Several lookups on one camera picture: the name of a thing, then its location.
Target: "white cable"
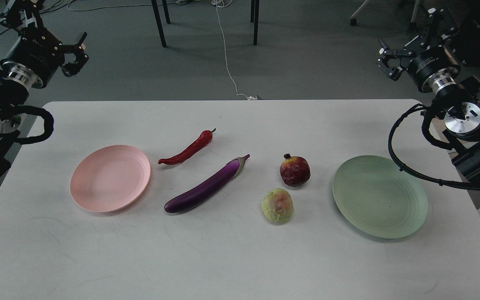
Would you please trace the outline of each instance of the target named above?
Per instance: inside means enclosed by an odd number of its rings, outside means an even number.
[[[233,0],[231,0],[229,2],[229,4],[225,4],[224,0],[212,0],[211,3],[212,3],[212,5],[215,5],[218,8],[226,8],[227,6],[231,5],[232,2],[233,2]]]
[[[243,95],[244,97],[246,97],[247,100],[249,100],[249,97],[245,94],[242,94],[242,93],[238,93],[238,87],[236,86],[236,82],[235,80],[232,78],[231,76],[231,72],[229,72],[229,63],[227,62],[227,46],[225,46],[225,33],[223,33],[223,27],[221,27],[221,21],[220,21],[220,14],[218,13],[218,8],[219,8],[219,4],[214,4],[215,0],[212,0],[213,2],[213,5],[216,6],[216,15],[217,15],[217,22],[218,24],[220,25],[220,30],[221,30],[221,35],[223,36],[223,53],[225,54],[225,68],[227,68],[227,73],[229,74],[229,78],[231,78],[231,81],[234,83],[235,85],[235,89],[236,89],[236,95]]]
[[[175,0],[175,3],[179,4],[179,5],[185,5],[185,4],[188,4],[190,2],[201,2],[203,0]]]

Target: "plate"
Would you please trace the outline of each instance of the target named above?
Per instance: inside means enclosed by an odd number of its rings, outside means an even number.
[[[70,193],[80,207],[107,213],[136,200],[150,177],[151,165],[141,150],[126,145],[108,146],[80,162],[70,181]]]
[[[343,216],[379,238],[408,237],[421,228],[429,211],[419,180],[400,172],[385,157],[365,155],[346,161],[336,172],[332,188]]]

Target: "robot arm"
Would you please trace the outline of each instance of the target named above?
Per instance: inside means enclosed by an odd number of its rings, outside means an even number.
[[[48,111],[23,105],[31,88],[45,88],[58,68],[67,77],[76,75],[88,61],[83,44],[86,33],[76,44],[63,44],[44,27],[40,17],[43,2],[10,0],[0,13],[0,24],[18,32],[17,41],[0,61],[0,176],[10,167],[3,156],[13,143],[41,142],[53,132],[54,121]],[[75,60],[66,62],[66,54],[74,55]],[[44,133],[18,137],[20,124],[27,114],[44,120]]]
[[[392,80],[398,80],[406,71],[421,93],[433,92],[430,107],[422,113],[422,132],[434,146],[455,149],[452,163],[468,179],[480,185],[480,100],[476,94],[480,81],[469,77],[460,83],[456,78],[460,66],[446,47],[459,30],[446,8],[429,10],[430,24],[401,50],[391,50],[381,39],[381,57],[377,65]],[[389,62],[398,60],[398,66]],[[433,118],[444,120],[447,142],[435,139],[429,132]],[[475,142],[469,148],[461,141]]]

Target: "green plate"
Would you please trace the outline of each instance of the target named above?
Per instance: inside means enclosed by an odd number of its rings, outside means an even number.
[[[333,195],[351,224],[385,239],[415,233],[429,211],[420,182],[385,157],[365,155],[343,163],[333,180]]]

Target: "red chili pepper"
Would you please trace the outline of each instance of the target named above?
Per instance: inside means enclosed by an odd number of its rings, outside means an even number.
[[[175,165],[178,163],[181,163],[190,157],[192,155],[196,154],[199,150],[201,150],[203,147],[205,147],[210,141],[212,140],[212,133],[216,131],[216,128],[214,128],[212,131],[210,130],[205,130],[200,134],[200,137],[198,137],[190,146],[186,147],[183,152],[177,154],[176,156],[170,157],[169,159],[159,159],[158,163],[164,163],[166,165]]]

